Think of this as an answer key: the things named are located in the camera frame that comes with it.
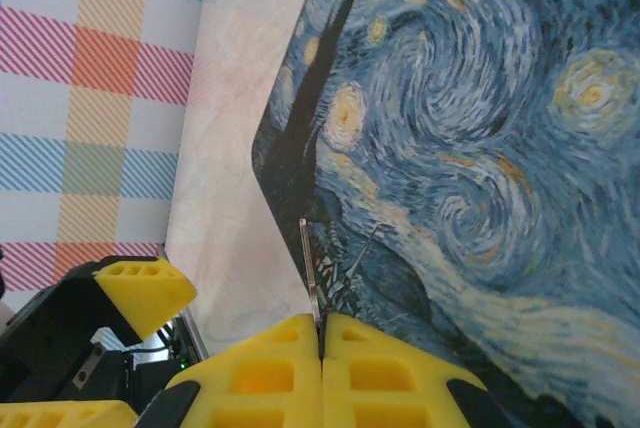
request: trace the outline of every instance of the blue stripe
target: blue stripe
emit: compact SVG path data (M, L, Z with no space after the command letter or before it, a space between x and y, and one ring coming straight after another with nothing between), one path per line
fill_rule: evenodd
M120 195L127 198L171 199L178 155L127 150Z
M0 188L59 193L65 142L0 134Z

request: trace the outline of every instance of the metal pin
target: metal pin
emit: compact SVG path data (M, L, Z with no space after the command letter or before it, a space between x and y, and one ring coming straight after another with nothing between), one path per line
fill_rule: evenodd
M353 265L351 265L351 268L349 268L347 270L347 275L351 276L356 271L356 268L358 268L358 265L362 261L362 258L364 257L364 254L369 249L369 246L371 245L371 242L373 241L373 237L376 234L376 231L378 231L378 227L379 226L380 225L376 223L376 225L373 227L373 231L371 232L371 234L367 238L367 242L364 244L364 246L360 250L360 253L358 253L358 257L356 258L356 261L354 261Z
M311 301L311 314L317 327L322 324L320 314L320 302L318 301L318 286L316 277L313 274L313 264L311 260L311 244L309 243L309 225L305 218L300 218L300 237L302 238L302 255L304 257L304 268L307 275L307 285L309 286L309 300Z

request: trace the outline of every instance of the pink stripe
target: pink stripe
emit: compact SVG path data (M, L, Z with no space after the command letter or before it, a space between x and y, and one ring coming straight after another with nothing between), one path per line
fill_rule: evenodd
M0 266L9 290L41 289L52 283L54 243L6 243Z
M5 73L16 73L18 75L29 76L29 72L20 66L15 58L12 58L9 53L6 53L2 48L0 48L0 70Z
M187 104L193 56L141 44L134 94L143 98Z
M5 33L7 34L7 37L4 40L4 44L3 44L4 47L8 49L13 48L13 54L16 54L18 56L18 62L23 61L22 65L27 68L27 71L30 76L35 76L36 78L44 78L45 80L48 80L49 78L47 78L44 71L41 70L39 63L38 62L34 63L34 59L37 56L33 52L32 47L29 46L29 44L27 44L26 41L18 33L16 33L13 29L11 29L11 25L7 24L5 28L13 36L12 37L8 36L8 33Z
M37 20L36 20L36 23L34 23L31 19L29 19L29 16L26 13L24 13L24 15L25 15L24 17L16 16L16 19L15 19L16 26L19 27L20 31L28 35L26 39L20 38L18 35L19 40L24 43L29 38L32 38L40 42L39 44L34 43L33 49L38 52L38 55L40 55L38 57L39 58L38 61L40 62L43 69L49 68L50 78L47 78L47 79L54 79L55 81L64 80L65 79L64 74L62 74L58 69L58 66L61 66L61 64L54 63L49 65L47 63L48 60L59 59L59 57L53 54L52 50L50 50L45 43L42 43L42 41L49 41L49 40L47 40L46 37L43 37L42 33L37 32L37 24L36 24Z
M0 7L0 70L70 83L75 26Z
M120 256L155 256L154 243L116 243L116 254Z

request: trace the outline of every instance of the black cable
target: black cable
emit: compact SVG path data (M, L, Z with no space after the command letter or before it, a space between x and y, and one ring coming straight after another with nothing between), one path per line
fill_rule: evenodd
M164 325L162 327L162 329L164 331L166 331L167 336L169 337L169 340L171 340L171 344L173 344L173 342L175 341L174 336L175 336L175 330L173 328L171 328L171 326L169 326L169 323L167 323L166 325Z
M2 253L2 248L0 247L0 260L2 260L2 258L4 258L4 253ZM4 278L2 277L2 271L0 271L0 298L4 296L4 292L5 292Z
M161 351L168 350L166 346L160 346L158 348L134 348L132 350L123 351L125 355L133 355L136 353L159 353Z
M167 335L164 334L164 331L162 331L162 329L159 329L156 334L158 335L158 338L160 338L160 341L162 341L162 344L165 346L165 348L169 348L171 346L169 338L167 338Z

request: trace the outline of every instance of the thin metal rod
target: thin metal rod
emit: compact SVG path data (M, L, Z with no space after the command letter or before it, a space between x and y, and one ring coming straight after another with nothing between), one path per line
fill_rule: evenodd
M351 268L349 268L347 270L347 273L353 273L354 271L356 271L356 268L358 268L358 265L362 261L362 258L364 257L364 254L369 249L369 246L371 245L371 242L373 241L373 237L376 234L376 231L378 231L378 227L379 227L378 224L376 224L376 226L373 227L373 231L369 235L369 238L367 238L367 242L364 244L364 246L360 250L360 253L358 253L358 257L356 258L356 261L354 261L353 265L351 265Z
M161 244L156 245L156 254L159 258L164 258L169 261L169 257L167 256L167 252L164 250L164 246ZM189 336L191 336L191 340L193 341L193 347L196 350L196 356L200 358L199 361L206 360L209 358L209 353L207 351L204 342L202 341L202 337L200 336L200 331L198 330L198 326L196 325L196 321L193 318L193 314L189 307L185 307L181 312L180 316L182 316L182 320L187 328L187 332Z
M309 225L307 220L300 218L300 237L302 238L302 255L304 256L304 268L307 274L309 291L316 288L316 277L313 274L313 264L311 261L311 244L309 243Z

